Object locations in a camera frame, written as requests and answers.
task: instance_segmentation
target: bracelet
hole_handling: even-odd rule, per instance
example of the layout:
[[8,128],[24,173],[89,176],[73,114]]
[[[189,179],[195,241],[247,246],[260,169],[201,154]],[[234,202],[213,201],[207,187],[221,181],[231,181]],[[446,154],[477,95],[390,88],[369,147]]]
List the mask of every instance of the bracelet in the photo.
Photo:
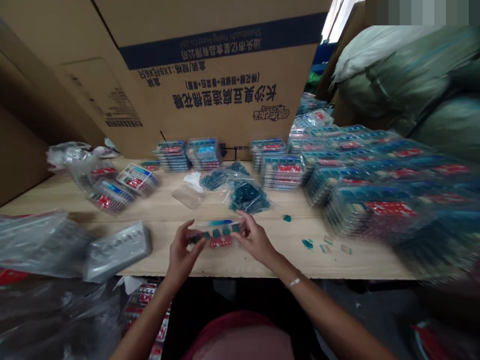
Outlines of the bracelet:
[[296,278],[290,283],[290,287],[293,288],[295,285],[297,285],[300,282],[300,278]]

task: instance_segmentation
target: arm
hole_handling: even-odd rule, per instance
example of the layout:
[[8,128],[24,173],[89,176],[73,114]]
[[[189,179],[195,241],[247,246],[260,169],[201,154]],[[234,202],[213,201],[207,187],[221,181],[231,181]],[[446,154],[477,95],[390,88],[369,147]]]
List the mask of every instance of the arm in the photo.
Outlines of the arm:
[[193,223],[193,220],[187,221],[176,231],[175,239],[170,245],[170,262],[165,279],[140,317],[120,341],[110,356],[110,360],[145,360],[149,358],[165,313],[175,294],[192,272],[195,261],[205,246],[206,240],[203,238],[192,251],[187,250],[188,238],[199,233],[199,231],[188,229]]
[[[245,219],[251,237],[247,239],[237,233],[233,233],[232,236],[290,289],[339,359],[397,359],[355,318],[278,253],[264,228],[258,225],[251,215],[242,211],[238,213]],[[290,286],[297,278],[300,282],[293,287]]]

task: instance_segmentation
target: blue stripe on box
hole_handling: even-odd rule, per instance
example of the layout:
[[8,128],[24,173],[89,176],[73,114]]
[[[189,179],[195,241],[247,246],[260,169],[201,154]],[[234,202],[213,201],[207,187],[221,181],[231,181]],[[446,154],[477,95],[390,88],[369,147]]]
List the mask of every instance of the blue stripe on box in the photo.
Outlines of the blue stripe on box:
[[[327,12],[320,12],[255,25],[123,46],[119,50],[128,68],[137,70],[188,61],[297,47],[319,43],[326,18]],[[219,46],[234,42],[238,44],[240,41],[248,42],[255,39],[260,39],[259,43],[256,42],[258,46],[255,48],[250,46],[249,50],[229,54],[225,54],[224,51],[221,54],[215,52],[213,55],[202,53],[201,57],[197,57],[196,50],[202,50],[203,47],[208,48],[213,45]]]

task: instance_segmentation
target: hand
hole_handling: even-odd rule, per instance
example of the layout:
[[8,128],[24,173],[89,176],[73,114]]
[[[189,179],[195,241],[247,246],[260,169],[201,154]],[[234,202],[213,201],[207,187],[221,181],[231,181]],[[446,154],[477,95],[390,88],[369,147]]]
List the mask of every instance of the hand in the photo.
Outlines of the hand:
[[272,262],[279,257],[279,253],[270,242],[265,229],[257,224],[252,215],[240,210],[237,213],[245,220],[245,236],[238,232],[233,232],[231,236],[237,239],[254,259],[271,270]]
[[189,238],[200,233],[198,230],[189,229],[189,226],[193,223],[194,220],[189,220],[180,225],[176,231],[175,239],[170,245],[170,262],[165,280],[172,282],[177,289],[179,289],[189,277],[195,261],[197,261],[207,241],[205,238],[202,238],[191,251],[187,250]]

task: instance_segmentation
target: light wood tabletop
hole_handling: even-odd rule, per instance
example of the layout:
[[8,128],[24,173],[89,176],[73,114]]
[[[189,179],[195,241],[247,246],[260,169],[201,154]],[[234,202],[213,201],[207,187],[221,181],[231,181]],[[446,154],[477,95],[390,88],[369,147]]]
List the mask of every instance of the light wood tabletop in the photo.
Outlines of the light wood tabletop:
[[[141,162],[124,158],[114,160],[119,170],[129,163]],[[243,164],[251,170],[249,161]],[[56,174],[7,203],[0,208],[0,214],[24,215],[64,209],[74,221],[96,237],[113,234],[141,220],[151,230],[153,253],[121,274],[164,276],[169,265],[169,247],[180,224],[190,219],[218,220],[234,213],[223,204],[226,194],[221,191],[207,191],[202,204],[190,210],[172,197],[172,192],[182,185],[186,173],[165,173],[160,169],[155,174],[160,178],[161,187],[147,199],[138,198],[119,216],[98,210],[85,199],[85,195],[66,173]],[[274,247],[306,276],[322,279],[414,279],[392,250],[381,244],[334,239],[332,245],[328,245],[331,253],[324,253],[320,245],[327,245],[324,241],[327,231],[321,209],[310,208],[301,189],[266,192],[275,207],[255,214],[254,218],[265,228]],[[283,215],[290,215],[291,222],[284,221]],[[303,239],[312,240],[313,249],[306,248]],[[342,245],[349,247],[351,254],[342,251]],[[234,278],[274,276],[240,246],[205,248],[191,275]]]

